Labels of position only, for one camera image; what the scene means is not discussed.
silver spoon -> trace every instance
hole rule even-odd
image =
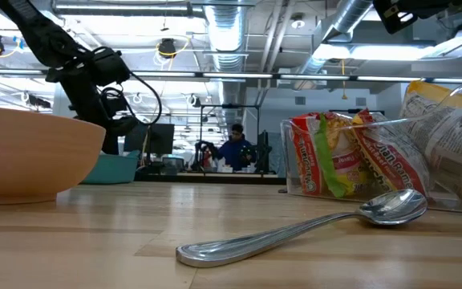
[[[230,240],[178,246],[176,258],[192,267],[216,267],[260,254],[314,228],[345,218],[358,218],[375,225],[393,226],[410,222],[427,210],[425,197],[413,190],[385,193],[361,205],[354,213],[337,213],[280,229]]]

wooden table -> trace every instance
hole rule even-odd
[[[344,220],[225,267],[176,262],[180,244],[237,237],[354,203],[277,186],[80,186],[56,203],[0,206],[0,289],[460,288],[462,215],[399,229]]]

computer monitor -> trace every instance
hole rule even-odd
[[[268,173],[270,171],[269,154],[271,149],[269,147],[269,133],[263,131],[257,136],[257,173]]]
[[[135,126],[124,139],[124,151],[142,150],[147,129],[148,127],[142,124]],[[149,132],[145,152],[158,155],[172,153],[173,142],[174,124],[154,124]]]

plastic bag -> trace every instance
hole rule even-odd
[[[367,109],[358,112],[353,124],[385,121],[382,115],[372,116]],[[353,128],[361,154],[384,192],[416,189],[427,194],[430,175],[423,154],[412,140],[392,125]]]
[[[296,148],[298,173],[304,194],[329,191],[335,197],[363,191],[371,174],[351,141],[351,120],[335,113],[310,113],[292,118],[292,141]]]
[[[404,97],[401,117],[421,116],[434,109],[450,90],[412,82]],[[401,128],[424,153],[436,182],[462,199],[462,95],[447,98],[430,117],[404,123]]]

metal duct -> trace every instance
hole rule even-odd
[[[239,6],[206,6],[208,37],[212,50],[234,52],[241,49],[245,28],[245,8]],[[214,55],[213,63],[219,72],[237,72],[243,69],[243,56]],[[240,103],[240,83],[221,81],[219,97],[223,104]]]
[[[372,8],[372,0],[342,0],[336,8],[336,13],[321,20],[315,33],[315,51],[320,44],[338,35],[347,35],[345,41],[352,40],[352,31],[358,26],[368,11]],[[321,59],[315,53],[308,58],[297,73],[304,75],[317,74],[327,59]],[[293,89],[300,90],[306,87],[306,80],[294,82]]]

